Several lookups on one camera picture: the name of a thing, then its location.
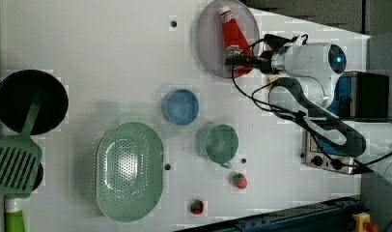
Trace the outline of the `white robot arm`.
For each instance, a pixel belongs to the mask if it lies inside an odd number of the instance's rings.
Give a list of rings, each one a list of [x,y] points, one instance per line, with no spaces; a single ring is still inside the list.
[[[329,146],[353,158],[353,167],[367,167],[392,185],[392,121],[342,119],[328,111],[347,57],[337,44],[307,39],[306,34],[290,40],[267,34],[262,41],[269,50],[257,56],[249,45],[225,64],[276,74],[266,102],[271,112],[308,131],[320,150]]]

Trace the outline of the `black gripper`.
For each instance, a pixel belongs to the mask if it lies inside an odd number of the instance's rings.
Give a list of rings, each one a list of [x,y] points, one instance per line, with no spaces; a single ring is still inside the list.
[[[265,34],[264,42],[269,48],[264,50],[260,57],[239,55],[225,60],[226,66],[242,66],[259,69],[262,73],[277,73],[271,65],[271,58],[289,41],[287,38],[272,34]]]

